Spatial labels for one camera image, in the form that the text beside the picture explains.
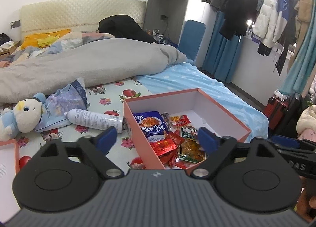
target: stuffed duck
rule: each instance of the stuffed duck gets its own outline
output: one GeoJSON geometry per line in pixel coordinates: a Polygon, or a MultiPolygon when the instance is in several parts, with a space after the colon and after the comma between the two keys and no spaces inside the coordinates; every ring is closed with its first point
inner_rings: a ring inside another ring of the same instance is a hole
{"type": "Polygon", "coordinates": [[[0,117],[0,142],[14,139],[19,132],[32,131],[41,119],[45,100],[39,92],[32,99],[19,101],[13,110],[5,109],[0,117]]]}

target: finger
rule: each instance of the finger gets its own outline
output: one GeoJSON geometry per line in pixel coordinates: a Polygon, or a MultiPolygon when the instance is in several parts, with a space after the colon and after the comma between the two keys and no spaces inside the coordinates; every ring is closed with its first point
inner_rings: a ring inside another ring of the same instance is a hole
{"type": "Polygon", "coordinates": [[[308,214],[309,209],[309,201],[306,196],[306,190],[304,190],[298,199],[296,212],[300,217],[310,223],[312,218],[308,214]]]}
{"type": "Polygon", "coordinates": [[[309,200],[309,206],[313,209],[316,209],[316,197],[312,197],[310,200],[309,200]]]}
{"type": "Polygon", "coordinates": [[[300,176],[300,179],[302,181],[302,188],[305,188],[306,187],[306,178],[303,176],[300,176]]]}

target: tufted cream headboard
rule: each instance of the tufted cream headboard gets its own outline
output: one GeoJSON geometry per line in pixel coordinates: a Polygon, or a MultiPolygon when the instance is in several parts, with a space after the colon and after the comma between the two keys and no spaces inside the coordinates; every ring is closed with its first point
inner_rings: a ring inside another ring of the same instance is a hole
{"type": "Polygon", "coordinates": [[[112,15],[129,15],[143,27],[146,2],[137,0],[53,0],[22,6],[21,39],[27,34],[70,28],[96,31],[99,21],[112,15]]]}

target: metal screw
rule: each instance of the metal screw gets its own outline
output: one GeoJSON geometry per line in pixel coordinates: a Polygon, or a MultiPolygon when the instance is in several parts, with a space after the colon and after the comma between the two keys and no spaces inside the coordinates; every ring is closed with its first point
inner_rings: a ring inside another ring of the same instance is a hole
{"type": "Polygon", "coordinates": [[[119,169],[111,168],[107,170],[105,174],[110,177],[118,177],[121,175],[121,171],[119,169]]]}
{"type": "Polygon", "coordinates": [[[204,168],[198,168],[193,171],[193,174],[197,177],[205,177],[209,174],[209,172],[204,168]]]}

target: white aerosol can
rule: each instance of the white aerosol can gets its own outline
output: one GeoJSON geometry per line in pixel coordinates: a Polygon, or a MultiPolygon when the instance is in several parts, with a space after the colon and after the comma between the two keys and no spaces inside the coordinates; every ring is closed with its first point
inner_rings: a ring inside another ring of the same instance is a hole
{"type": "Polygon", "coordinates": [[[118,133],[122,132],[124,117],[95,113],[82,109],[72,109],[65,112],[68,120],[76,125],[106,130],[114,126],[118,133]]]}

